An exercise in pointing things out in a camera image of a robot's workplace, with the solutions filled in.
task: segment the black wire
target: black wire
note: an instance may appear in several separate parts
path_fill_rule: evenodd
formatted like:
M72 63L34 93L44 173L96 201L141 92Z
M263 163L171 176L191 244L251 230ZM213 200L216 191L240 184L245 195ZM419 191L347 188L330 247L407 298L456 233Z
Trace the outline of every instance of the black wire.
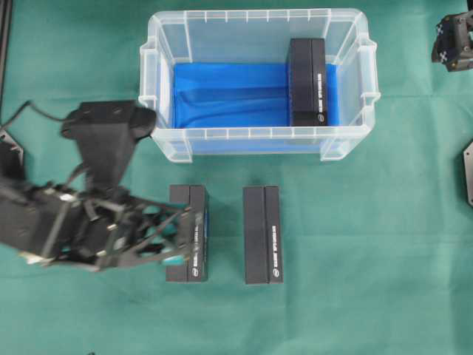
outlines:
M89 170L89 167L84 164L84 163L80 163L79 165L77 165L75 167L75 169L72 171L71 175L69 176L69 178L67 179L66 183L62 186L62 189L67 189L69 188L69 185L79 177L79 175L82 175L84 173L86 173L87 171Z
M30 109L32 109L34 112L38 113L39 115L51 120L51 121L54 121L54 122L61 122L61 123L64 123L64 122L69 122L69 121L73 121L72 119L68 120L66 118L57 118L57 117L54 117L53 115L50 115L49 113L43 111L42 109L39 109L32 101L28 100L26 101L24 104L22 104L17 110L16 112L13 114L13 116L7 121L5 122L5 124L1 125L0 126L0 131L6 131L11 125L12 123L18 118L20 117L20 114L24 111L24 109L26 109L27 107L29 107Z

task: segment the green fabric surface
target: green fabric surface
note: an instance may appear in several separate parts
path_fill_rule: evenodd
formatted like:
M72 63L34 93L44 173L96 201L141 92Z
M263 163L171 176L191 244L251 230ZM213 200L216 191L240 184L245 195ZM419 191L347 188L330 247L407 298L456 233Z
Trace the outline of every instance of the green fabric surface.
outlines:
M151 140L123 185L168 200L210 194L209 281L148 264L99 274L27 266L0 247L3 354L473 354L473 211L460 152L473 139L473 71L431 64L435 25L463 0L15 0L2 121L25 100L56 115L137 98L139 46L160 10L356 7L378 43L377 123L343 161L315 155L166 160ZM11 134L35 183L80 162L31 111ZM281 188L284 285L244 283L242 187Z

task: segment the black rectangular box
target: black rectangular box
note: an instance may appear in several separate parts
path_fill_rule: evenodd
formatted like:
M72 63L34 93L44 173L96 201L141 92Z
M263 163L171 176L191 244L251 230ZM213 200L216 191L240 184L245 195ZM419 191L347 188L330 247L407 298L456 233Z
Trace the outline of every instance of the black rectangular box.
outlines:
M246 283L282 283L279 187L245 187L243 209Z
M192 240L194 251L183 265L166 266L166 281L171 283L201 283L207 280L207 192L204 186L171 185L169 202L184 203L196 216Z
M289 49L291 126L327 126L327 73L323 38L292 38Z

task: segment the transparent storage box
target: transparent storage box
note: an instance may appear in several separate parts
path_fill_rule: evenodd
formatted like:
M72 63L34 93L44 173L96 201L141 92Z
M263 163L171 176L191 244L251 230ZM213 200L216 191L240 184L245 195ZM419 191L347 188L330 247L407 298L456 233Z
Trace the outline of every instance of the transparent storage box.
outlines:
M174 65L285 63L291 38L325 38L335 64L339 126L172 129ZM140 102L157 113L152 137L166 157L316 153L341 160L375 125L376 43L354 9L176 11L153 15L140 48Z

